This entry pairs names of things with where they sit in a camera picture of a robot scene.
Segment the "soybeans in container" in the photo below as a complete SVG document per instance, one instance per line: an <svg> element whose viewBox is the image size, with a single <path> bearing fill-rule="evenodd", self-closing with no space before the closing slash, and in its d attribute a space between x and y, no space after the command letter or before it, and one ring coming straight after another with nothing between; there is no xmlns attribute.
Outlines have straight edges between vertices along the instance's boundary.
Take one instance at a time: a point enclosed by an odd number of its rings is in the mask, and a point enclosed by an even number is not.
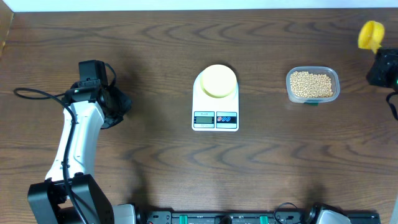
<svg viewBox="0 0 398 224"><path fill-rule="evenodd" d="M326 74L294 72L290 86L295 96L302 98L328 98L333 95L331 78Z"/></svg>

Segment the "yellow measuring scoop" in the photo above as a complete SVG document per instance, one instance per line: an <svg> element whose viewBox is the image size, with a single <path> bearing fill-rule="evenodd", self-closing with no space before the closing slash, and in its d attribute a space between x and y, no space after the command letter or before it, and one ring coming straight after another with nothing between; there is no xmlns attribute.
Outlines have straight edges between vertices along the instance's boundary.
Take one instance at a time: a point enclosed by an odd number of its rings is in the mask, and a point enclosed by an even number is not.
<svg viewBox="0 0 398 224"><path fill-rule="evenodd" d="M361 28L358 35L358 47L360 49L371 50L374 54L381 48L384 38L384 25L376 21L367 21Z"/></svg>

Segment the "clear plastic container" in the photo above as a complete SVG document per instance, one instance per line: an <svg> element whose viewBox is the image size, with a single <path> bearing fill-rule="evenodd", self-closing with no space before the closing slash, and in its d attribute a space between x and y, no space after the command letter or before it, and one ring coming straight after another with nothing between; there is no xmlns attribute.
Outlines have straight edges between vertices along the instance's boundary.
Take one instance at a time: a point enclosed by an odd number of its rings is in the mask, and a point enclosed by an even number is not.
<svg viewBox="0 0 398 224"><path fill-rule="evenodd" d="M299 96L295 96L292 93L292 89L290 86L290 76L294 72L310 72L314 74L326 74L328 77L331 78L332 82L332 91L333 95L328 98L302 98ZM294 103L310 103L310 104L319 104L319 103L327 103L335 100L338 95L340 94L340 83L338 79L337 73L328 67L319 67L319 66L303 66L303 67L295 67L291 69L291 71L288 72L286 76L286 89L287 89L287 94L288 98L291 102Z"/></svg>

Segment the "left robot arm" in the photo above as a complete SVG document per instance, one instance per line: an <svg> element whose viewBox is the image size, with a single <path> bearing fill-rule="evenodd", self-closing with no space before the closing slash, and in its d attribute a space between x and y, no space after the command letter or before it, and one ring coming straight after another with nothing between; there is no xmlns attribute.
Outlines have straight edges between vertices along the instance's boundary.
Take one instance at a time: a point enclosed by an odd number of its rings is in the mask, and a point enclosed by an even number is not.
<svg viewBox="0 0 398 224"><path fill-rule="evenodd" d="M112 205L94 179L100 130L120 123L131 100L99 79L76 82L61 95L41 93L48 98L63 106L64 125L45 180L29 187L37 223L135 223L134 206Z"/></svg>

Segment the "pale yellow bowl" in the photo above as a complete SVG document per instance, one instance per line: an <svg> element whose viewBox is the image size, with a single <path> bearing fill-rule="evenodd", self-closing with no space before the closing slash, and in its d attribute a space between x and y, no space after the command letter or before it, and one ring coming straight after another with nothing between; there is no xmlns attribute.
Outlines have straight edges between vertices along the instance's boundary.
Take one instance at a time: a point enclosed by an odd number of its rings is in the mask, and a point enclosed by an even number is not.
<svg viewBox="0 0 398 224"><path fill-rule="evenodd" d="M201 89L212 98L229 96L235 91L237 85L235 73L226 65L211 65L201 72Z"/></svg>

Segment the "white digital kitchen scale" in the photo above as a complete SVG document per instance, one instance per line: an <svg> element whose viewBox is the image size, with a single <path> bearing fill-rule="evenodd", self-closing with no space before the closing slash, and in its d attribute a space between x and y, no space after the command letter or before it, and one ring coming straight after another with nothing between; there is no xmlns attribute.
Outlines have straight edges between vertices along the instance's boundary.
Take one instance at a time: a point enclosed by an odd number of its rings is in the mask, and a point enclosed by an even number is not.
<svg viewBox="0 0 398 224"><path fill-rule="evenodd" d="M192 129L194 131L229 131L239 129L239 86L226 97L213 98L201 87L201 72L193 84Z"/></svg>

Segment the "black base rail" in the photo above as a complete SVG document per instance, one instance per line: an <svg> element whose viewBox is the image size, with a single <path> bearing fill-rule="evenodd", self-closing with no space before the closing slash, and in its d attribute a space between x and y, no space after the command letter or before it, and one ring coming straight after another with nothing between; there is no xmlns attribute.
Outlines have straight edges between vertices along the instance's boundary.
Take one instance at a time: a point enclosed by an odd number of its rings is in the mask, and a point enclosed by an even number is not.
<svg viewBox="0 0 398 224"><path fill-rule="evenodd" d="M137 212L138 224L381 224L378 213L348 211L325 203L314 203L309 210L290 202L267 212Z"/></svg>

